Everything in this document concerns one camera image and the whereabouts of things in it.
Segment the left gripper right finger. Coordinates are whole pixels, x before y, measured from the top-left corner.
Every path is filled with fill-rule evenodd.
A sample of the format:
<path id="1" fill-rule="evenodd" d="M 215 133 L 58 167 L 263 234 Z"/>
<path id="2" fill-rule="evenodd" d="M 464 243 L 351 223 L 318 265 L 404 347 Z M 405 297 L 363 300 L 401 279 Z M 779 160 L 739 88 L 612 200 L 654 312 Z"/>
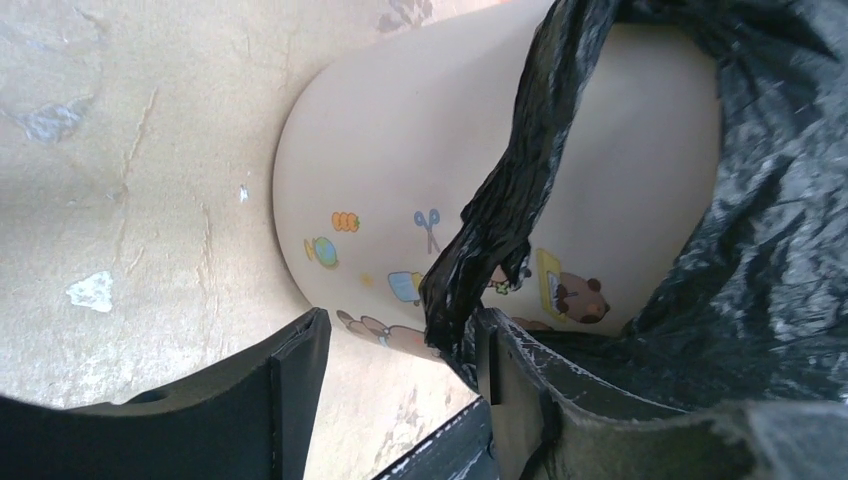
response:
<path id="1" fill-rule="evenodd" d="M 847 409 L 726 402 L 685 412 L 619 389 L 496 309 L 473 315 L 476 373 L 505 479 L 843 479 Z"/>

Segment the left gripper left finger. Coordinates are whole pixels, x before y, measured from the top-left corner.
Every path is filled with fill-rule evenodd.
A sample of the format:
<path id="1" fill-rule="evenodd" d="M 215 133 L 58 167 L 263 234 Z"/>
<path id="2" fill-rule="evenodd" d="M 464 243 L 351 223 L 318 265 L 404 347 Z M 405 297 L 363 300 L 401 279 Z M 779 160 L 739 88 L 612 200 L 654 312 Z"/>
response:
<path id="1" fill-rule="evenodd" d="M 5 479 L 300 479 L 328 363 L 328 313 L 125 403 L 1 401 Z"/>

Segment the black plastic trash bag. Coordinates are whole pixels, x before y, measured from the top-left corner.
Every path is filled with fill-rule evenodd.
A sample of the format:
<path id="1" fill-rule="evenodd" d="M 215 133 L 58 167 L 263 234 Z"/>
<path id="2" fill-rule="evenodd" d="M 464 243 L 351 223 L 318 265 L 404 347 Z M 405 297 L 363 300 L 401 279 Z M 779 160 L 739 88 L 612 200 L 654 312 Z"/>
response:
<path id="1" fill-rule="evenodd" d="M 508 145 L 420 288 L 425 341 L 470 386 L 465 325 L 496 267 L 521 281 L 578 103 L 617 22 L 686 32 L 717 64 L 712 200 L 617 338 L 553 336 L 602 380 L 681 410 L 847 400 L 847 5 L 555 1 L 520 77 Z"/>

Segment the beige round trash bin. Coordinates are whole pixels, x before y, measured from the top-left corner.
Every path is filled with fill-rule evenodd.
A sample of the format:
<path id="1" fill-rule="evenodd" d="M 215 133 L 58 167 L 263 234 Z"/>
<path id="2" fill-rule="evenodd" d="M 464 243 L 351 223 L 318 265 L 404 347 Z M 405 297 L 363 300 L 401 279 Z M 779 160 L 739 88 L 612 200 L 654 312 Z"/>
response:
<path id="1" fill-rule="evenodd" d="M 362 340 L 422 357 L 421 281 L 505 150 L 546 1 L 397 35 L 322 71 L 279 143 L 273 202 L 297 286 Z M 671 27 L 615 25 L 584 91 L 521 288 L 483 301 L 526 329 L 613 336 L 711 202 L 716 65 Z"/>

